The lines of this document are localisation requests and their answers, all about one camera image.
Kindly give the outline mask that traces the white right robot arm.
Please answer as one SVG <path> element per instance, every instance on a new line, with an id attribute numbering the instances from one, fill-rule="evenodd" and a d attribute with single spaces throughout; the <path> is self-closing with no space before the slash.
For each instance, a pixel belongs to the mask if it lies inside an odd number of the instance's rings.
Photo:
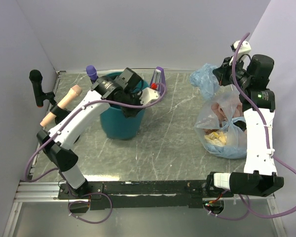
<path id="1" fill-rule="evenodd" d="M 284 185 L 277 175 L 272 145 L 275 94 L 267 88 L 274 60 L 266 55 L 252 56 L 246 69 L 242 59 L 236 63 L 236 84 L 244 91 L 239 98 L 247 131 L 247 156 L 243 172 L 211 172 L 206 193 L 216 197 L 223 189 L 232 194 L 266 197 Z"/>

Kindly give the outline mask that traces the teal plastic trash bin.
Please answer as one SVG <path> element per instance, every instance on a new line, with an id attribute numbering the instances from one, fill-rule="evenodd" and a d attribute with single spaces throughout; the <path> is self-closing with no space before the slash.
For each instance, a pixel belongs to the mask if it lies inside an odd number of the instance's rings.
<path id="1" fill-rule="evenodd" d="M 148 84 L 130 68 L 102 76 L 98 81 L 96 91 L 101 94 L 101 98 L 118 103 L 123 92 L 139 94 L 148 87 Z M 126 118 L 120 105 L 110 103 L 110 107 L 100 115 L 101 126 L 107 137 L 128 140 L 136 136 L 144 114 L 145 110 L 142 109 L 135 117 Z"/>

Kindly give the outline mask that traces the light blue trash bag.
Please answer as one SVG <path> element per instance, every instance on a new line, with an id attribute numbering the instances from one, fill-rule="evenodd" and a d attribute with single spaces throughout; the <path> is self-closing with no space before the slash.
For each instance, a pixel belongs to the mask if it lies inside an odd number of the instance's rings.
<path id="1" fill-rule="evenodd" d="M 190 75 L 190 83 L 200 89 L 200 94 L 205 100 L 212 99 L 220 88 L 219 82 L 213 74 L 213 70 L 217 68 L 216 65 L 206 63 Z"/>

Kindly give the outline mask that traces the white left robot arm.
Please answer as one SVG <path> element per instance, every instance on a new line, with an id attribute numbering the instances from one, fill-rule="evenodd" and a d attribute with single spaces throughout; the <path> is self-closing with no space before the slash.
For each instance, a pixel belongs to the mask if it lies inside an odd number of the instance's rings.
<path id="1" fill-rule="evenodd" d="M 99 77 L 60 123 L 37 134 L 43 152 L 56 165 L 75 198 L 83 198 L 90 188 L 78 167 L 73 144 L 96 118 L 100 118 L 102 129 L 111 139 L 135 137 L 145 113 L 141 106 L 147 89 L 147 83 L 130 68 Z"/>

